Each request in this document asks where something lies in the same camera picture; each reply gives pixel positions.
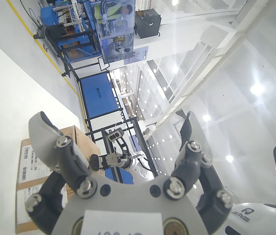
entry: blue panel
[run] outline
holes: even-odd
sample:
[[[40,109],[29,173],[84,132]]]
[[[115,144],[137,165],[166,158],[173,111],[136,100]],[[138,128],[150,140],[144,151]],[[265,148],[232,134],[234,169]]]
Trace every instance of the blue panel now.
[[[133,176],[124,169],[119,169],[124,184],[133,184]]]
[[[80,82],[89,118],[118,109],[106,73],[86,77]]]
[[[113,175],[112,175],[112,170],[111,170],[111,168],[106,169],[106,170],[104,171],[104,173],[105,173],[105,176],[106,176],[107,178],[109,178],[109,179],[111,179],[111,180],[114,180]]]

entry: white wall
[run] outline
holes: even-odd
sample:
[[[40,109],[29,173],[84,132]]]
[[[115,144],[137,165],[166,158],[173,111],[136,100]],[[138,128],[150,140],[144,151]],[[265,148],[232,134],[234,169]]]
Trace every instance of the white wall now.
[[[44,111],[58,128],[80,127],[76,115],[0,49],[0,234],[15,234],[15,189],[20,145],[22,139],[29,137],[28,120],[39,111]]]

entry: person on screen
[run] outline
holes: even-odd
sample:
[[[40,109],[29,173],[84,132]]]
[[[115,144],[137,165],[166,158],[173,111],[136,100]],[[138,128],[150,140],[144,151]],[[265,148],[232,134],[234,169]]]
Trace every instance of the person on screen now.
[[[122,15],[131,14],[133,7],[130,4],[121,3],[119,0],[102,1],[94,6],[94,17],[98,24],[106,24],[109,20],[121,18]]]

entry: white robot body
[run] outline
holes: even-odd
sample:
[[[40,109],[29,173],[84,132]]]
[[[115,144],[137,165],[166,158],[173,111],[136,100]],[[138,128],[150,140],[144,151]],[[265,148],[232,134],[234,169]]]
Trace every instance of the white robot body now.
[[[259,203],[233,205],[215,235],[276,235],[276,208]]]

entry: jarvis logo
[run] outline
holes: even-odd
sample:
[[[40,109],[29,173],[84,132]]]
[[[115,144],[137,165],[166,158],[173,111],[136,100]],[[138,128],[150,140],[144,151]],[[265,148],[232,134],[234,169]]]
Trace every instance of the jarvis logo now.
[[[243,212],[245,215],[248,215],[248,214],[251,214],[254,212],[254,210],[252,208],[246,208],[246,209],[243,209],[241,212]],[[245,222],[248,222],[250,221],[250,218],[248,218],[247,216],[243,215],[242,213],[240,212],[232,212],[234,215],[237,215],[239,216],[241,219],[243,219]]]
[[[99,94],[99,98],[101,98],[101,93],[100,93],[100,89],[97,88],[98,94]]]

